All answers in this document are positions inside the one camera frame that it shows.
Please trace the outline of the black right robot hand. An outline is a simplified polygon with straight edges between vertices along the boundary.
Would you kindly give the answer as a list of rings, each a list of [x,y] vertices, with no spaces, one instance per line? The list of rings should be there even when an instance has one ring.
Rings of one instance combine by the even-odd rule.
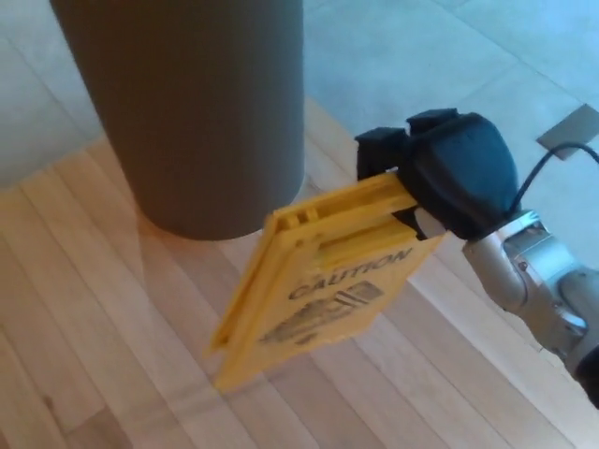
[[[491,121],[429,109],[407,122],[355,138],[359,180],[394,170],[417,205],[462,240],[482,239],[520,212],[515,160]]]

